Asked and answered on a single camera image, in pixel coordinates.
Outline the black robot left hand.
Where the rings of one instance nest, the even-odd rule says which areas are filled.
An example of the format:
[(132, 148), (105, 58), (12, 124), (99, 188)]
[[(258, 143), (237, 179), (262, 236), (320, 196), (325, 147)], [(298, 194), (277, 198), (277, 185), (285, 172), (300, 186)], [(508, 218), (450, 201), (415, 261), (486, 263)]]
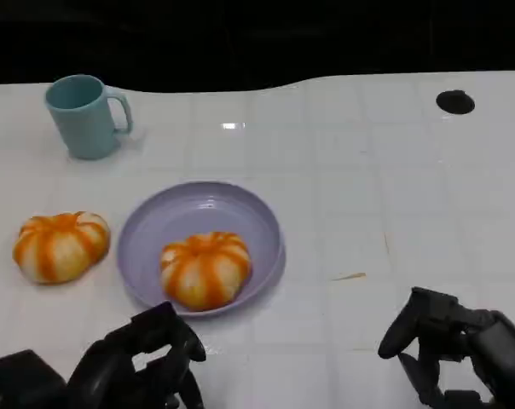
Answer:
[(66, 389), (67, 408), (203, 408), (189, 369), (206, 360), (170, 302), (143, 311), (85, 352)]

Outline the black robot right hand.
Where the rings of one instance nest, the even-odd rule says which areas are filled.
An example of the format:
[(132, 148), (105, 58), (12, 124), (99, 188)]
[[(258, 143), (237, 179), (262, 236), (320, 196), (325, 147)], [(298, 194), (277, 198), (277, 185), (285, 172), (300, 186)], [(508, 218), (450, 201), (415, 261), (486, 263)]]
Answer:
[[(500, 311), (466, 308), (457, 297), (414, 287), (378, 355), (399, 359), (430, 408), (515, 408), (515, 325)], [(471, 360), (490, 401), (472, 390), (440, 390), (440, 361), (464, 359)]]

